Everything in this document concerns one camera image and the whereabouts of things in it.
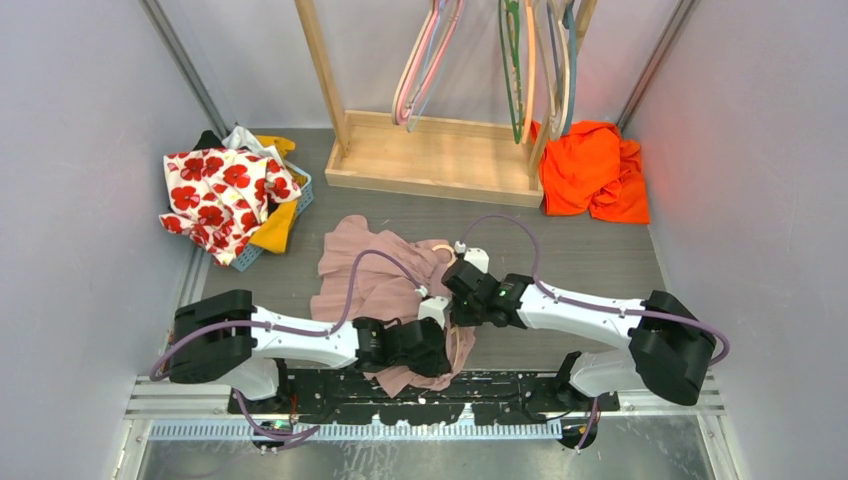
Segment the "pink pleated skirt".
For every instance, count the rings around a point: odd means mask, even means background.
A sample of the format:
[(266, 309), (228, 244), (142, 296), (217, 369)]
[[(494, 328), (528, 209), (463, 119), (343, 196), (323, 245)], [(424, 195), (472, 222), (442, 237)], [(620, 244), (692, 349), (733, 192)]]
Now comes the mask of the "pink pleated skirt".
[[(445, 255), (437, 256), (431, 248), (448, 244), (446, 239), (433, 238), (407, 241), (398, 234), (383, 230), (370, 230), (367, 219), (362, 215), (343, 218), (335, 229), (324, 236), (324, 250), (318, 262), (318, 275), (322, 279), (320, 292), (310, 300), (310, 313), (314, 320), (335, 323), (343, 313), (349, 278), (356, 256), (368, 249), (378, 250), (399, 261), (415, 281), (425, 286), (431, 295), (449, 297), (450, 292), (441, 284), (445, 273)], [(349, 321), (360, 317), (378, 320), (399, 319), (409, 323), (417, 319), (421, 297), (402, 269), (378, 256), (366, 256), (357, 269)], [(447, 324), (448, 333), (452, 326)], [(428, 390), (446, 389), (459, 370), (463, 369), (475, 343), (472, 327), (459, 328), (460, 355), (451, 371), (436, 378), (414, 374), (406, 367), (391, 367), (374, 375), (374, 378), (389, 396), (394, 397), (405, 387)], [(453, 360), (453, 341), (447, 333), (446, 350)]]

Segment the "red poppy print garment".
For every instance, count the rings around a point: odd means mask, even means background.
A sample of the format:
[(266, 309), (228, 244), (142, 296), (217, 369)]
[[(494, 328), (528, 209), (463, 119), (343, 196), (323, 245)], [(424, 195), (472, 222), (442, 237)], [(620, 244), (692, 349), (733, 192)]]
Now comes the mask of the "red poppy print garment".
[(268, 219), (274, 178), (292, 180), (274, 160), (227, 148), (163, 157), (169, 210), (159, 216), (169, 233), (188, 237), (215, 262), (228, 266)]

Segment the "beige plastic hanger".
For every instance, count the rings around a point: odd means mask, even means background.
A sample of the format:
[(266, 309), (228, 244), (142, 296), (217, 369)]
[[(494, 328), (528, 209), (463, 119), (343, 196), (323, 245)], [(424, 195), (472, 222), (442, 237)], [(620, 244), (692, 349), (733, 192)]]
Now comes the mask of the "beige plastic hanger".
[[(434, 252), (437, 256), (445, 255), (445, 267), (450, 267), (457, 259), (456, 252), (451, 245), (448, 244), (438, 244), (431, 248), (431, 251)], [(460, 342), (461, 336), (457, 326), (452, 325), (449, 329), (448, 333), (449, 338), (453, 341), (453, 360), (451, 361), (451, 365), (455, 367), (459, 360), (460, 355)]]

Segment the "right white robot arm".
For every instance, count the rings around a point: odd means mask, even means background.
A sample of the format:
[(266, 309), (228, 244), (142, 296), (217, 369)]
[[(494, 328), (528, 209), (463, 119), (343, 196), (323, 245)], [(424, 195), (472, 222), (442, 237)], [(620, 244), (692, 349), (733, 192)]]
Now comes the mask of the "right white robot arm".
[(442, 283), (461, 326), (558, 331), (608, 346), (599, 354), (566, 355), (552, 387), (567, 410), (620, 390), (647, 389), (682, 406), (699, 400), (718, 335), (667, 292), (655, 290), (646, 300), (598, 297), (527, 275), (497, 279), (464, 259), (446, 270)]

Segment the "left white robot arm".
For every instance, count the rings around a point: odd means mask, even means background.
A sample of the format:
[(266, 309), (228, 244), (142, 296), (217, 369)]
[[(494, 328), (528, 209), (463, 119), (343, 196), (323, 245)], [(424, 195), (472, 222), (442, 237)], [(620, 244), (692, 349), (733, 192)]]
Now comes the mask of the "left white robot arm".
[(153, 372), (176, 384), (227, 385), (277, 413), (292, 397), (284, 360), (368, 374), (392, 367), (429, 378), (450, 372), (448, 307), (447, 298), (429, 297), (414, 321), (359, 317), (335, 327), (270, 311), (254, 304), (251, 291), (231, 290), (176, 310), (173, 342)]

